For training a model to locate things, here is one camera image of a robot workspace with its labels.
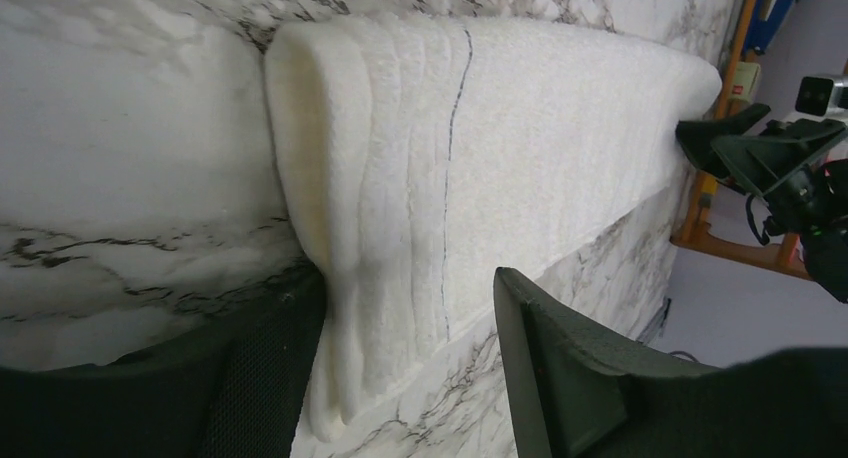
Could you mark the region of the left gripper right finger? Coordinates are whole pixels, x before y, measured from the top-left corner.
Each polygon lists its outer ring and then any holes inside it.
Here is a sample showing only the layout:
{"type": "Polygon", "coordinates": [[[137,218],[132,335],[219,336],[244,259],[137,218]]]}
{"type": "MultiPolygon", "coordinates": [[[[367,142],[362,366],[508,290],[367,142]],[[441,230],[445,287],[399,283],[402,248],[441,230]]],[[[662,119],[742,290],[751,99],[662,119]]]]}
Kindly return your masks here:
{"type": "Polygon", "coordinates": [[[649,348],[513,268],[493,280],[522,457],[843,457],[847,352],[781,350],[729,368],[649,348]]]}

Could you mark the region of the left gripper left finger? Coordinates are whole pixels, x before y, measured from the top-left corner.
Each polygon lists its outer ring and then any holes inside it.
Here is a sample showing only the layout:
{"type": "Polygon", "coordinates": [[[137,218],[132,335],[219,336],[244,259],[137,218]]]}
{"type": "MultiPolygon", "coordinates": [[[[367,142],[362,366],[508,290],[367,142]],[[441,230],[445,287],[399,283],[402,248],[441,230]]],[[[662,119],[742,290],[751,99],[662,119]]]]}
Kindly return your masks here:
{"type": "Polygon", "coordinates": [[[5,457],[286,457],[326,315],[314,270],[107,365],[1,372],[5,457]]]}

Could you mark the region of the cream white towel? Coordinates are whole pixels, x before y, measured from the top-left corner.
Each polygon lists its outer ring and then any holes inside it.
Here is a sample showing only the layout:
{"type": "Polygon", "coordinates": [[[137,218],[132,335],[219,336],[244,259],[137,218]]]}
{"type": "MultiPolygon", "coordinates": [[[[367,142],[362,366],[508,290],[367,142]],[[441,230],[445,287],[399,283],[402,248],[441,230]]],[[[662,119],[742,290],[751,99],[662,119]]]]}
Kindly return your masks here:
{"type": "Polygon", "coordinates": [[[722,81],[633,36],[420,13],[280,26],[264,57],[290,222],[328,287],[307,398],[331,442],[493,304],[665,188],[722,81]]]}

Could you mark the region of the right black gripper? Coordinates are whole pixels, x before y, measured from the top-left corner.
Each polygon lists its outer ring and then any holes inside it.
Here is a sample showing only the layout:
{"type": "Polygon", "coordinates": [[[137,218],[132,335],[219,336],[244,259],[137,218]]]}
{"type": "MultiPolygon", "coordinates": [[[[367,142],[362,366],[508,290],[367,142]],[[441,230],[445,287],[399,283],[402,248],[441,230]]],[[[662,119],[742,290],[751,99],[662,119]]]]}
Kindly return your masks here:
{"type": "Polygon", "coordinates": [[[750,194],[748,226],[762,245],[772,236],[793,233],[803,247],[809,277],[841,303],[847,301],[847,165],[813,165],[847,138],[847,124],[799,119],[778,135],[746,134],[768,115],[754,103],[725,118],[680,121],[677,143],[687,160],[717,180],[731,177],[750,194]],[[757,197],[770,215],[758,229],[751,204],[757,197]]]}

